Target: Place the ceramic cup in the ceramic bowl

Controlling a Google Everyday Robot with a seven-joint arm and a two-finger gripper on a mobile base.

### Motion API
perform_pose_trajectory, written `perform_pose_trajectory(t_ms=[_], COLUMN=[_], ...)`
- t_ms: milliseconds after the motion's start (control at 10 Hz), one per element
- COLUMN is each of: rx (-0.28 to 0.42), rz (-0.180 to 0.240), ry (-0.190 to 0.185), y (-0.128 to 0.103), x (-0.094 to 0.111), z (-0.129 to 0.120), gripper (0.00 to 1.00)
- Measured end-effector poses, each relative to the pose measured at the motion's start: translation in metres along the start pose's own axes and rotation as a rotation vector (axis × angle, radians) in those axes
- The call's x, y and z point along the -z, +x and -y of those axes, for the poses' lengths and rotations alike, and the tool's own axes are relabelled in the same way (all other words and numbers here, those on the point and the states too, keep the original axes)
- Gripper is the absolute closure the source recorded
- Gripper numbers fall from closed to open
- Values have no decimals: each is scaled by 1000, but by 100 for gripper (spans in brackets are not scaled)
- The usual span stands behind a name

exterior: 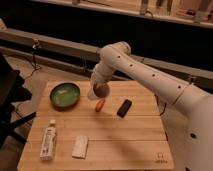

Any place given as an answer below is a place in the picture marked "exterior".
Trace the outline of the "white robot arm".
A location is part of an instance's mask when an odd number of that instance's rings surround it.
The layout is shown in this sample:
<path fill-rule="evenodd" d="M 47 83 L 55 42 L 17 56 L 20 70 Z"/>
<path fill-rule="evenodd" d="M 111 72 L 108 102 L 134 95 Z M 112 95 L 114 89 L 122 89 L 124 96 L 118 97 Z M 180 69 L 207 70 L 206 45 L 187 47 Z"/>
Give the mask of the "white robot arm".
<path fill-rule="evenodd" d="M 188 118 L 187 171 L 213 171 L 213 94 L 133 59 L 128 43 L 121 41 L 100 49 L 100 61 L 90 79 L 88 98 L 109 95 L 107 83 L 116 70 L 123 72 Z"/>

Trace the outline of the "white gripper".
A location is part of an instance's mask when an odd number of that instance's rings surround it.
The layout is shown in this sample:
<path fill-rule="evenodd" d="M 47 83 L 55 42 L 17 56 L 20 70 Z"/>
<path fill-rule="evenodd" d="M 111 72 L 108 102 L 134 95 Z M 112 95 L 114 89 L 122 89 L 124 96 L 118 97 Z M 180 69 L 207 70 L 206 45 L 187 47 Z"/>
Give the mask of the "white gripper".
<path fill-rule="evenodd" d="M 104 62 L 96 64 L 90 79 L 91 88 L 93 90 L 108 91 L 108 82 L 111 80 L 114 72 L 115 70 Z"/>

